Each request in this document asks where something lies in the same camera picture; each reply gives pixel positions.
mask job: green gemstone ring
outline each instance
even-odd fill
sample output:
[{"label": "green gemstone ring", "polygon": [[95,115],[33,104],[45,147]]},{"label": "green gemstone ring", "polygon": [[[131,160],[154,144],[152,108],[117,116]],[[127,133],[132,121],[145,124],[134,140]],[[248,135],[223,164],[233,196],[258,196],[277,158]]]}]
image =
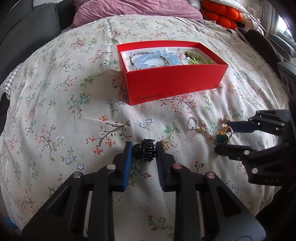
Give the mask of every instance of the green gemstone ring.
[{"label": "green gemstone ring", "polygon": [[230,126],[224,124],[221,131],[219,131],[215,139],[219,144],[228,144],[230,141],[230,138],[232,137],[233,130]]}]

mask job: floral bedsheet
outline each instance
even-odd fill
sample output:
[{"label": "floral bedsheet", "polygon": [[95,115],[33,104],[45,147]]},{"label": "floral bedsheet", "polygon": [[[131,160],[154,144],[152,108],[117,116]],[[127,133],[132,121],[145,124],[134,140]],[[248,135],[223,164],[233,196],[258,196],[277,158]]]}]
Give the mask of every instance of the floral bedsheet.
[{"label": "floral bedsheet", "polygon": [[[220,86],[129,106],[116,45],[164,39],[201,42],[224,59],[229,67]],[[264,60],[211,22],[120,15],[71,29],[30,56],[13,82],[0,138],[5,205],[22,229],[73,172],[95,172],[123,151],[125,141],[151,138],[168,141],[167,152],[192,171],[215,172],[256,215],[277,189],[249,184],[241,162],[215,154],[213,137],[224,115],[243,121],[256,110],[286,107]],[[190,129],[191,116],[201,120],[204,134]],[[277,138],[240,133],[230,143],[260,150],[276,145]],[[133,159],[127,191],[113,195],[116,240],[172,239],[174,199],[174,193],[162,192],[155,162]]]}]

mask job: red box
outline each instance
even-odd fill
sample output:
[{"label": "red box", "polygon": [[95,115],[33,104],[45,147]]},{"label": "red box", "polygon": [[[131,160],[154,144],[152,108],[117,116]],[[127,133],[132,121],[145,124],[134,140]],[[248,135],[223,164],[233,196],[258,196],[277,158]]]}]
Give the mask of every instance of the red box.
[{"label": "red box", "polygon": [[[128,70],[122,52],[155,47],[198,48],[216,64],[190,64]],[[175,40],[142,41],[120,44],[117,45],[117,49],[120,70],[130,105],[217,88],[228,68],[228,64],[218,55],[196,42]]]}]

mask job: plaid fabric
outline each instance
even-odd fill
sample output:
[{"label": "plaid fabric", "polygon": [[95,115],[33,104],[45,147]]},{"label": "plaid fabric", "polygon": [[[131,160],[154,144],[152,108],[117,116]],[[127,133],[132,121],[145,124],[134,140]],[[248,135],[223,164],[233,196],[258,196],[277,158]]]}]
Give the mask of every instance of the plaid fabric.
[{"label": "plaid fabric", "polygon": [[10,74],[7,76],[7,78],[3,81],[3,83],[0,86],[0,101],[2,98],[2,95],[6,93],[7,99],[10,100],[10,92],[11,92],[11,87],[13,80],[15,79],[17,72],[19,68],[21,67],[22,64],[19,64]]}]

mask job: purple pillow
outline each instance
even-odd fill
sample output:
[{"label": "purple pillow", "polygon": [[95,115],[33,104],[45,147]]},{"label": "purple pillow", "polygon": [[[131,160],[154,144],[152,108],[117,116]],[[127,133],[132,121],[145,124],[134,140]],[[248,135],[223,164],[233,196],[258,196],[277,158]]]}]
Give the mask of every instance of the purple pillow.
[{"label": "purple pillow", "polygon": [[74,0],[74,6],[76,9],[80,8],[83,4],[85,4],[89,0]]},{"label": "purple pillow", "polygon": [[187,0],[90,0],[77,10],[71,27],[79,27],[101,18],[121,14],[159,15],[202,20],[201,13]]}]

